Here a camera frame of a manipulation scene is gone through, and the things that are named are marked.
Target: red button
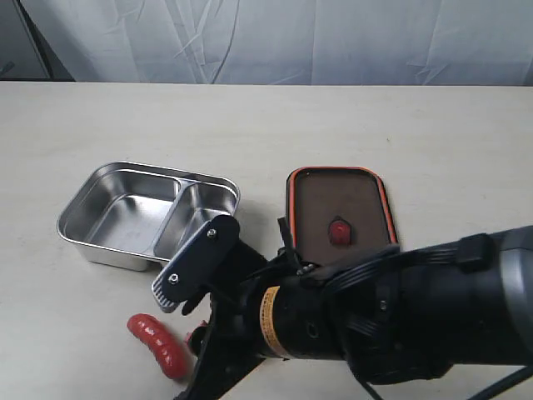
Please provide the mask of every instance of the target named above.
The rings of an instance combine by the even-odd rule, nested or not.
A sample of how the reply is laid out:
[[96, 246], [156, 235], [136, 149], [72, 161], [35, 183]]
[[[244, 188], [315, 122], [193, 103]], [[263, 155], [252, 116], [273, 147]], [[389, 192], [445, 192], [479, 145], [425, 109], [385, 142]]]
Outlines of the red button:
[[337, 219], [329, 227], [330, 243], [334, 246], [348, 246], [351, 243], [351, 226], [348, 222]]

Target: black cable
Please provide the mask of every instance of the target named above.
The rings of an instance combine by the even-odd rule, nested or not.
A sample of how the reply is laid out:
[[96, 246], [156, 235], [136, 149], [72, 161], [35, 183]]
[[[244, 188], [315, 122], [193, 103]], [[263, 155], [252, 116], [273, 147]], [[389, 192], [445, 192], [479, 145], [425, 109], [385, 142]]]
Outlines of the black cable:
[[531, 378], [531, 376], [533, 376], [533, 366], [521, 368], [518, 371], [514, 371], [511, 375], [502, 378], [498, 382], [491, 384], [474, 396], [469, 397], [468, 400], [489, 400], [490, 398], [495, 398], [504, 391], [513, 388], [528, 378]]
[[366, 392], [368, 394], [370, 394], [371, 398], [373, 398], [374, 400], [384, 400], [383, 397], [381, 397], [376, 392], [376, 390], [372, 386], [370, 386], [370, 384], [368, 382], [365, 382], [362, 379], [359, 379], [358, 377], [356, 377], [356, 379], [359, 382], [359, 384], [361, 384], [361, 386], [363, 386], [363, 389], [365, 389]]

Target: brown tray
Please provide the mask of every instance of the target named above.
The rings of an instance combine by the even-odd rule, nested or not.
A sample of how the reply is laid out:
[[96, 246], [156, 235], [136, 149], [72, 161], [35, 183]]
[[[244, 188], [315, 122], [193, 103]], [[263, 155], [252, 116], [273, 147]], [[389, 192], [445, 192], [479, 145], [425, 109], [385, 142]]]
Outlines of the brown tray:
[[[297, 169], [287, 179], [286, 214], [296, 250], [312, 263], [397, 243], [383, 181], [362, 167]], [[344, 232], [341, 241], [334, 228]]]

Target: metal food tray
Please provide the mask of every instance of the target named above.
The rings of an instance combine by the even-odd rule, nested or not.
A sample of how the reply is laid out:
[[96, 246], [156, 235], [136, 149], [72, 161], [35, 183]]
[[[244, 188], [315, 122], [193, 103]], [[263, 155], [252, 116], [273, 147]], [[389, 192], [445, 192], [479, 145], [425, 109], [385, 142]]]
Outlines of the metal food tray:
[[89, 261], [143, 271], [165, 265], [204, 223], [233, 215], [237, 185], [172, 168], [112, 162], [97, 169], [57, 220]]

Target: yellow label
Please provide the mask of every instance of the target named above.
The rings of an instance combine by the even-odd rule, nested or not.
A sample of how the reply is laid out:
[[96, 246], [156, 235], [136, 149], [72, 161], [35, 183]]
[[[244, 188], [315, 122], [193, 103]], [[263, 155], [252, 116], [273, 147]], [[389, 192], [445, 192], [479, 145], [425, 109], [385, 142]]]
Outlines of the yellow label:
[[278, 290], [280, 290], [279, 286], [269, 287], [263, 294], [259, 309], [259, 321], [261, 322], [261, 332], [268, 347], [279, 357], [290, 358], [291, 356], [281, 345], [274, 329], [274, 301]]

